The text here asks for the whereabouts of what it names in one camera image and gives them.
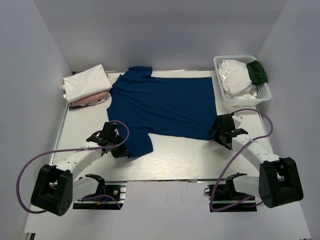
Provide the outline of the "blue t shirt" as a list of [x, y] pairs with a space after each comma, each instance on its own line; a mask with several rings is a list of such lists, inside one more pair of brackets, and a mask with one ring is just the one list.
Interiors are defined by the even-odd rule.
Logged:
[[118, 120], [129, 158], [153, 152], [150, 134], [211, 140], [217, 116], [211, 77], [154, 77], [153, 69], [130, 67], [110, 89], [109, 120]]

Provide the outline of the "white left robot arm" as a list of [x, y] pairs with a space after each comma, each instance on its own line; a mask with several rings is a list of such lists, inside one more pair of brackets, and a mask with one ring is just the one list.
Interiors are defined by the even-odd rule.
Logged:
[[65, 160], [55, 165], [43, 165], [31, 195], [31, 204], [57, 216], [64, 215], [74, 201], [110, 200], [118, 204], [112, 193], [107, 192], [103, 177], [93, 173], [80, 174], [107, 153], [112, 153], [114, 158], [129, 154], [125, 146], [128, 138], [121, 137], [119, 127], [129, 129], [119, 120], [105, 122], [102, 130], [86, 139], [84, 146], [71, 148], [71, 155]]

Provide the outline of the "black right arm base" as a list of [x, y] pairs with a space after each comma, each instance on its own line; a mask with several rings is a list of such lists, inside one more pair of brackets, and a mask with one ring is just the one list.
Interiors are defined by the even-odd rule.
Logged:
[[209, 184], [204, 194], [209, 196], [211, 212], [255, 212], [262, 202], [259, 198], [259, 178], [236, 173], [222, 181]]

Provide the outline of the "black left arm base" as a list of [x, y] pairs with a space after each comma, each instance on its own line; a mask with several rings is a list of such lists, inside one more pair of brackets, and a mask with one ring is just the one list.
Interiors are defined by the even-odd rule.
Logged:
[[95, 174], [77, 177], [73, 182], [74, 210], [120, 210], [125, 202], [126, 182], [106, 181]]

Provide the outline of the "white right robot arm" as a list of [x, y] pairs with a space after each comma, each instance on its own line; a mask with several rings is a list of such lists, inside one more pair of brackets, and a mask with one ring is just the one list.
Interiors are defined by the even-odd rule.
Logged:
[[208, 132], [213, 140], [235, 155], [228, 166], [243, 156], [257, 170], [259, 175], [235, 173], [228, 176], [223, 184], [221, 177], [209, 186], [210, 210], [222, 212], [251, 199], [259, 198], [268, 208], [299, 202], [304, 198], [296, 162], [291, 157], [280, 157], [261, 146], [256, 138], [237, 128], [234, 114], [218, 115]]

